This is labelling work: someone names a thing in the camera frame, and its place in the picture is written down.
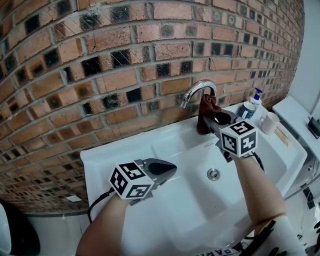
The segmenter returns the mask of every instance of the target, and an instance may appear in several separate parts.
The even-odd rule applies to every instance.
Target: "person's arm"
[[[119,256],[126,209],[130,200],[115,194],[84,232],[76,256]]]
[[[255,233],[273,219],[286,214],[285,201],[275,185],[252,158],[233,157]]]

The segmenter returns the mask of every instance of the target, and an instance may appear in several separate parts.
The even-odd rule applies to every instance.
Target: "soap dispenser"
[[[260,94],[262,93],[262,90],[259,88],[255,88],[256,93],[254,97],[250,97],[249,102],[251,102],[253,105],[255,105],[256,109],[258,109],[259,105],[261,105],[262,101],[260,99]]]

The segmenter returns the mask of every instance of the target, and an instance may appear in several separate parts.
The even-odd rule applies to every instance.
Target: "person's left arm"
[[[115,194],[84,232],[76,256],[119,256],[126,209],[130,200]]]

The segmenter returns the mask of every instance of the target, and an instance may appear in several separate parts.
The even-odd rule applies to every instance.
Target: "black and white cube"
[[[220,130],[222,149],[238,158],[258,146],[258,129],[243,120]]]
[[[134,161],[117,164],[109,182],[121,199],[142,199],[154,181]]]

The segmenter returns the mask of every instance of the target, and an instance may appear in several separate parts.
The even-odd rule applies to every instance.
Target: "blue cup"
[[[240,107],[239,116],[242,119],[251,119],[256,109],[256,106],[253,105],[251,102],[243,102],[242,106]]]

